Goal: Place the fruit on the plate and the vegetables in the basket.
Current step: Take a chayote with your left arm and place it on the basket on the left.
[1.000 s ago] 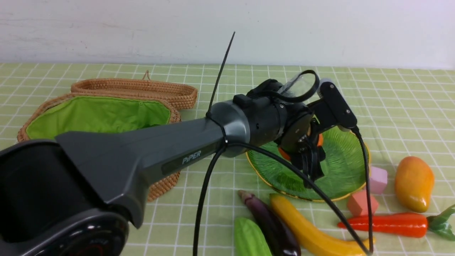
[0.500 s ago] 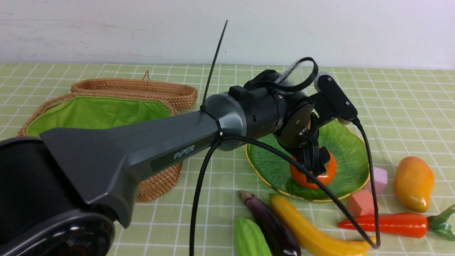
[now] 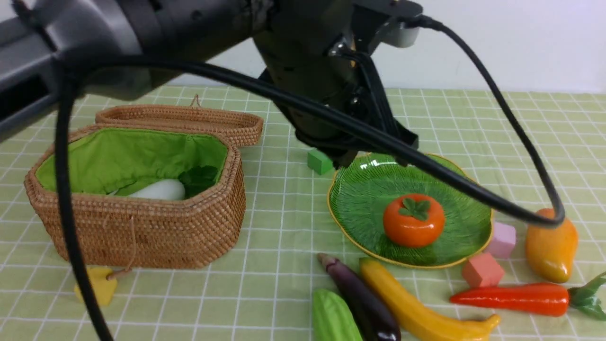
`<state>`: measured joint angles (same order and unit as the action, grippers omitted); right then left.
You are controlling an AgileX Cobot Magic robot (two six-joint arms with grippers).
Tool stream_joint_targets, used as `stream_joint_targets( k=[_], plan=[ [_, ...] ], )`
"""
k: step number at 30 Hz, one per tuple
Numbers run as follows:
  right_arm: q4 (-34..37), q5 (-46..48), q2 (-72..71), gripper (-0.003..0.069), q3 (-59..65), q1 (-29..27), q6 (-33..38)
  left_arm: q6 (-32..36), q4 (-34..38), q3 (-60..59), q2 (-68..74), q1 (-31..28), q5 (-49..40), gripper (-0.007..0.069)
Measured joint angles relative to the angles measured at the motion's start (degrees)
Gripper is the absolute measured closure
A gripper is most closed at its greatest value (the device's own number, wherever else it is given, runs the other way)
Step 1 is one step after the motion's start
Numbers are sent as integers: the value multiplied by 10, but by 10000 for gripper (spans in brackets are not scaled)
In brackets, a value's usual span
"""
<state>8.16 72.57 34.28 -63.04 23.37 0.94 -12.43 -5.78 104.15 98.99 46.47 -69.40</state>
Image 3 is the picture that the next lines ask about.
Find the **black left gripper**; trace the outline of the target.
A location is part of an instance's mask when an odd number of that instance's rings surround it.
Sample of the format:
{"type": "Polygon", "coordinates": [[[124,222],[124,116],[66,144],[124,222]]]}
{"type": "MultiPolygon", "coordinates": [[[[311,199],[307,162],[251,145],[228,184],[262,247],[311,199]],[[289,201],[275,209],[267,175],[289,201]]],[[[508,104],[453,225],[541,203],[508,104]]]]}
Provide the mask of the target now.
{"type": "Polygon", "coordinates": [[[253,41],[265,62],[259,79],[316,101],[418,149],[396,123],[372,54],[357,51],[354,0],[256,0],[253,41]]]}

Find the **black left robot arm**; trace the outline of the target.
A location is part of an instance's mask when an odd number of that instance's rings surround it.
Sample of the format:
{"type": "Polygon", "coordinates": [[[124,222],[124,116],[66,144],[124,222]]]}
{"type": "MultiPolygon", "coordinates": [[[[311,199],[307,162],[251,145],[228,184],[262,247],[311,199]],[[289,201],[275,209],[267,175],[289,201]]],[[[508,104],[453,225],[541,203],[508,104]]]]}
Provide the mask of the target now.
{"type": "Polygon", "coordinates": [[[419,4],[403,0],[14,0],[1,24],[1,138],[89,93],[135,100],[184,73],[270,99],[336,168],[359,151],[406,164],[418,135],[392,116],[370,54],[419,4]]]}

